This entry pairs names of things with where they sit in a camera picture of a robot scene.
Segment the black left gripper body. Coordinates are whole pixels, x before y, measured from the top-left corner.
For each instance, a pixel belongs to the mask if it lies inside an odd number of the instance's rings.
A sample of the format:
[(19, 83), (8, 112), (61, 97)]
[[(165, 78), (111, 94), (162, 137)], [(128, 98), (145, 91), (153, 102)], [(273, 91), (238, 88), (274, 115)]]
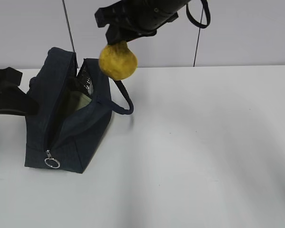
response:
[(0, 111), (11, 108), (10, 92), (18, 89), (22, 80), (22, 72), (11, 67), (0, 69)]

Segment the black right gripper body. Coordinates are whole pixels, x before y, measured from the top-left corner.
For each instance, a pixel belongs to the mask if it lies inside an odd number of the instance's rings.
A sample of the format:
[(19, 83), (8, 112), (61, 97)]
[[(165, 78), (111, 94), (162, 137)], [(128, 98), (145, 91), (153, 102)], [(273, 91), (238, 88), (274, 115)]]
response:
[(160, 27), (178, 17), (176, 10), (165, 12), (156, 0), (120, 0), (95, 13), (99, 28), (110, 24), (134, 24), (142, 30), (141, 36), (156, 35)]

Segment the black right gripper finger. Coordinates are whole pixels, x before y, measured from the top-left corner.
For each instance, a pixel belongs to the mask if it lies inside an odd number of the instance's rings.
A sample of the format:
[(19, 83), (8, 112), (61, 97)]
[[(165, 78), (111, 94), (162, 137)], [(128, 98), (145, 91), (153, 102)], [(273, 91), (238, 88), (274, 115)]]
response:
[(121, 41), (132, 41), (141, 36), (143, 31), (134, 24), (110, 24), (105, 34), (107, 44), (114, 45)]

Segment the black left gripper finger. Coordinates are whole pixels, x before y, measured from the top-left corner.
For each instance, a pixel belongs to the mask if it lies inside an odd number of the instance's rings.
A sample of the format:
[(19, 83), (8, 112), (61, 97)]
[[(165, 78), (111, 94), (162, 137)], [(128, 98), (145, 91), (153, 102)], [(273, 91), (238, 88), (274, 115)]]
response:
[(0, 114), (35, 115), (38, 103), (18, 87), (8, 87), (0, 91)]

